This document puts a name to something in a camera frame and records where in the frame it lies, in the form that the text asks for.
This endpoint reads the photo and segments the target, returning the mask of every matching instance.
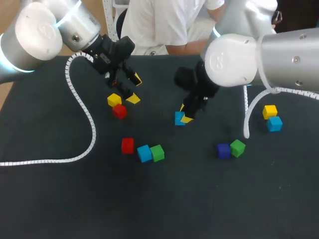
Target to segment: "light blue block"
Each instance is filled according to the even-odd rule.
[[[184,114],[185,114],[184,112],[175,112],[175,125],[176,126],[184,126],[184,125],[186,125],[185,123],[180,122],[181,119],[183,118]]]
[[[267,121],[267,128],[269,132],[278,132],[281,130],[283,126],[283,122],[281,121],[279,116],[270,117]]]
[[[152,152],[148,145],[144,145],[138,148],[138,155],[142,163],[152,160]]]

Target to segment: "person's arm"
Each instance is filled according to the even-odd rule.
[[[210,17],[215,20],[216,22],[218,22],[221,18],[221,16],[223,15],[224,13],[224,10],[226,8],[226,4],[224,4],[223,6],[219,7],[218,9],[215,9],[215,10],[208,10],[208,13],[210,15]]]
[[[169,55],[178,56],[178,55],[200,55],[205,46],[207,40],[189,42],[183,46],[171,46],[167,45],[166,50]]]

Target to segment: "wooden floor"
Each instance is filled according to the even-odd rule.
[[[107,27],[104,17],[104,9],[102,0],[82,0],[82,3],[88,8],[88,10],[96,17],[100,22],[102,34],[107,33]],[[5,32],[15,15],[17,14],[20,7],[20,0],[0,0],[0,34]],[[60,55],[71,55],[72,52],[63,46]],[[12,83],[6,83],[0,85],[0,110],[3,103],[12,87]]]

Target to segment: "yellow block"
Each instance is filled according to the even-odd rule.
[[[269,117],[277,116],[277,108],[276,106],[265,106],[263,110],[263,116],[265,120],[268,120]]]
[[[114,106],[116,106],[118,104],[122,104],[122,99],[117,94],[111,94],[108,97],[108,104],[109,104],[109,106],[114,107]]]
[[[135,95],[134,93],[131,97],[127,98],[126,100],[128,102],[131,102],[134,105],[141,101],[140,98],[137,95]]]
[[[189,123],[189,122],[191,122],[192,120],[193,120],[192,118],[183,116],[183,118],[181,118],[180,121],[181,121],[182,123]]]
[[[140,83],[136,85],[136,86],[139,86],[142,83],[142,81],[141,81],[141,79],[140,79],[140,77],[138,76],[137,73],[135,73],[135,76],[140,80]]]

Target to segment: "red block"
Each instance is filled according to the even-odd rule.
[[[128,113],[125,106],[118,104],[112,108],[113,115],[119,118],[120,120],[123,119]]]
[[[122,153],[133,154],[134,153],[134,139],[123,138],[122,139]]]

